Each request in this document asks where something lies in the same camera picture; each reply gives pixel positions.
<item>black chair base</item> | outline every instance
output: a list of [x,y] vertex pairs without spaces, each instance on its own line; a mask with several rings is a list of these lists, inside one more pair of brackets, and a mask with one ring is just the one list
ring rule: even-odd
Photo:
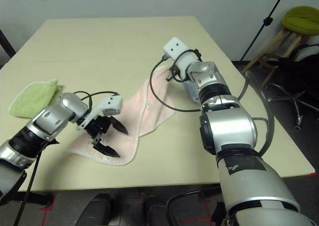
[[284,89],[282,86],[278,85],[278,84],[274,84],[274,83],[269,83],[268,85],[274,86],[277,89],[281,90],[283,93],[286,94],[286,96],[284,97],[270,97],[268,98],[269,102],[274,102],[274,101],[290,101],[293,102],[294,104],[294,108],[296,111],[296,125],[294,126],[295,130],[301,130],[301,123],[303,121],[303,116],[300,112],[300,107],[299,105],[302,104],[306,107],[309,107],[311,109],[313,109],[314,111],[319,113],[319,108],[305,103],[304,101],[300,100],[300,97],[305,93],[305,91],[301,92],[301,93],[297,93],[297,94],[291,94],[288,91],[286,91],[286,89]]

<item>towel tag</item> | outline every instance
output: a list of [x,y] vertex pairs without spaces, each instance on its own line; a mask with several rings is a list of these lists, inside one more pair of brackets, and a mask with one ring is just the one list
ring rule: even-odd
[[112,157],[111,156],[108,156],[108,155],[104,155],[103,156],[103,160],[106,162],[106,163],[110,163],[112,161]]

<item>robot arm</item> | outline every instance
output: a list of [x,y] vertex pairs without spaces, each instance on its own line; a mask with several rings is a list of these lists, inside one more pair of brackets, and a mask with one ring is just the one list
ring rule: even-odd
[[196,84],[201,102],[200,133],[205,149],[216,155],[228,226],[313,226],[278,175],[254,150],[256,127],[232,96],[213,62],[199,62],[174,37],[164,47],[182,79]]
[[37,159],[38,154],[48,145],[58,143],[55,138],[68,122],[76,123],[78,130],[88,132],[93,138],[94,149],[108,156],[120,157],[114,149],[100,141],[111,124],[128,134],[125,127],[112,117],[121,112],[122,103],[122,97],[115,95],[104,98],[90,110],[77,95],[63,93],[52,106],[31,119],[12,139],[0,146],[0,205],[10,201],[18,191],[26,178],[24,169]]

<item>table top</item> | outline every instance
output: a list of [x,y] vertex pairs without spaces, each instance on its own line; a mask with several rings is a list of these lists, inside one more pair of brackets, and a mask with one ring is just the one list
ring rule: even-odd
[[[149,77],[163,55],[163,46],[173,36],[190,48],[198,48],[203,61],[214,61],[231,93],[239,95],[244,78],[194,17],[50,19],[0,70],[0,142],[11,138],[28,121],[9,115],[8,108],[29,83],[58,79],[64,92],[109,90],[128,100]],[[196,107],[178,83],[169,86],[168,95],[173,96],[178,108]],[[251,116],[266,116],[251,88],[241,103]],[[140,138],[135,159],[125,166],[103,165],[66,153],[80,135],[75,125],[68,124],[57,137],[61,143],[44,150],[32,188],[97,189],[218,182],[215,158],[202,146],[199,114],[176,112],[157,130]],[[257,128],[259,150],[266,127],[258,122]],[[263,158],[282,177],[315,171],[277,120],[272,145]],[[32,170],[33,166],[27,170],[28,178],[20,190],[26,189]]]

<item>wire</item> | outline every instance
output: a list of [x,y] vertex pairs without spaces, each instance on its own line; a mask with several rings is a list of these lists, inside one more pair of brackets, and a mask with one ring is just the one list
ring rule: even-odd
[[39,161],[40,161],[40,157],[41,157],[41,153],[39,153],[37,159],[36,159],[36,162],[35,162],[35,165],[34,165],[34,169],[33,169],[33,172],[32,172],[32,175],[31,175],[31,178],[30,178],[30,181],[29,181],[29,185],[28,185],[28,188],[25,192],[25,195],[24,195],[24,199],[21,203],[21,206],[20,206],[20,209],[19,209],[19,212],[15,218],[15,221],[14,221],[14,224],[13,226],[18,226],[19,224],[19,221],[20,221],[20,218],[22,216],[22,213],[23,213],[23,210],[24,210],[24,207],[25,207],[25,204],[26,204],[26,201],[29,197],[29,194],[30,194],[30,191],[31,191],[31,187],[32,187],[32,184],[33,184],[33,180],[34,180],[34,177],[35,177],[35,174],[36,174],[36,170],[38,168],[38,164],[39,164]]
[[112,93],[113,96],[118,95],[119,93],[117,92],[112,92],[112,91],[103,91],[103,92],[97,92],[97,93],[92,93],[91,96],[95,96],[98,94],[106,94],[106,93]]
[[201,57],[201,54],[199,53],[198,49],[194,49],[194,50],[193,50],[193,49],[187,49],[187,50],[185,50],[184,52],[182,52],[181,54],[179,54],[178,57],[177,57],[177,58],[175,59],[175,61],[173,62],[173,65],[172,65],[172,68],[171,68],[171,75],[172,75],[172,77],[174,78],[175,81],[177,81],[177,82],[179,82],[179,83],[183,83],[183,82],[187,81],[187,80],[188,80],[188,77],[184,78],[183,80],[177,79],[177,78],[175,77],[176,73],[174,73],[174,68],[176,67],[176,63],[177,63],[177,61],[181,58],[181,56],[183,56],[185,53],[189,53],[189,52],[194,53],[194,54],[197,56],[198,60],[199,60],[200,62],[202,62],[202,59],[200,58],[200,57]]
[[152,77],[153,77],[153,73],[155,71],[155,69],[164,61],[166,61],[168,59],[168,57],[166,55],[164,55],[162,57],[162,59],[156,63],[156,65],[153,67],[152,71],[151,71],[151,74],[150,74],[150,89],[154,95],[154,97],[160,102],[162,103],[165,107],[167,108],[170,108],[172,110],[175,110],[175,111],[178,111],[178,112],[183,112],[183,113],[190,113],[190,112],[200,112],[200,109],[193,109],[193,110],[183,110],[183,109],[177,109],[177,108],[173,108],[171,107],[170,105],[167,105],[165,102],[163,102],[157,95],[156,93],[154,92],[154,89],[153,89],[153,85],[152,85]]
[[267,118],[268,118],[268,120],[266,121],[266,124],[267,124],[266,140],[265,140],[263,147],[258,152],[259,156],[261,157],[266,153],[266,151],[268,150],[268,148],[273,140],[274,132],[275,132],[275,117],[270,109],[270,106],[269,106],[269,103],[268,103],[266,96],[264,95],[263,91],[259,87],[258,81],[256,80],[256,78],[254,77],[254,75],[250,71],[247,71],[245,74],[245,85],[244,85],[244,88],[243,88],[242,92],[240,93],[239,97],[241,98],[245,94],[247,87],[248,87],[248,82],[252,86],[252,88],[255,90],[255,92],[259,96],[260,100],[262,101],[264,108],[266,110]]
[[195,195],[195,194],[199,194],[205,190],[214,190],[214,189],[216,189],[217,191],[214,192],[213,195],[221,192],[220,185],[218,184],[218,185],[215,185],[213,187],[204,188],[204,189],[200,189],[200,190],[192,190],[192,191],[188,191],[188,192],[184,192],[184,193],[172,196],[166,203],[166,218],[167,218],[169,226],[177,226],[178,225],[175,218],[172,217],[171,212],[170,212],[170,206],[171,206],[172,202],[174,202],[180,198],[183,198],[185,196]]
[[263,120],[266,124],[268,124],[268,120],[266,118],[263,117],[252,117],[252,120]]
[[92,105],[93,105],[93,103],[92,103],[92,95],[89,94],[89,93],[87,93],[87,92],[85,92],[85,91],[77,91],[77,92],[74,92],[74,94],[77,94],[77,93],[84,93],[84,94],[87,95],[87,97],[82,98],[81,101],[83,101],[83,100],[86,99],[86,98],[89,98],[89,109],[91,110],[91,109],[92,109]]

